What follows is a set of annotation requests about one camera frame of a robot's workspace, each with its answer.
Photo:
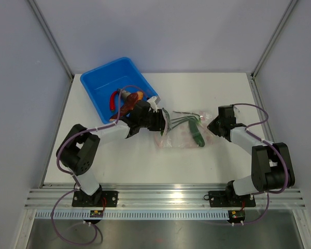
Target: plastic bag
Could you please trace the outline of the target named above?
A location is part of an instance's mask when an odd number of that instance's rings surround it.
[[[215,136],[207,129],[213,120],[210,112],[162,110],[166,120],[165,129],[154,136],[159,148],[197,148],[213,143]]]

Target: orange object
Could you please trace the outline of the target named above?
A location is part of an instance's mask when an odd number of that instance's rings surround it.
[[[129,94],[128,97],[126,97],[124,104],[120,108],[120,118],[128,114],[128,112],[134,108],[136,103],[142,99],[143,99],[143,93],[140,91]],[[118,118],[118,113],[115,113],[113,116],[111,116],[109,121],[114,121],[117,118]]]

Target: green vegetable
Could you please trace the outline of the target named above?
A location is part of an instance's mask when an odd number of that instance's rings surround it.
[[[189,119],[188,124],[189,124],[189,129],[190,129],[190,133],[192,135],[193,140],[196,142],[196,144],[199,147],[204,147],[205,141],[203,139],[203,136],[199,132],[199,129],[197,127],[197,123],[195,121],[193,121],[192,119]]]

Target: white wall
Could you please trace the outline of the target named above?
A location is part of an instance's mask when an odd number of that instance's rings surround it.
[[[298,3],[257,81],[311,216],[311,0]]]
[[[251,72],[289,0],[37,0],[74,73]]]
[[[26,1],[0,0],[0,248],[39,186],[68,85]]]

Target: blue plastic bin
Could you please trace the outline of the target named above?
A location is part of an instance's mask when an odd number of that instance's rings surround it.
[[[82,74],[80,80],[103,123],[109,123],[110,117],[114,114],[109,109],[109,99],[118,88],[134,85],[140,87],[147,97],[158,95],[127,57],[119,58],[88,71]],[[129,92],[138,91],[136,88],[126,88],[126,90]],[[118,96],[116,96],[115,103],[117,111]]]

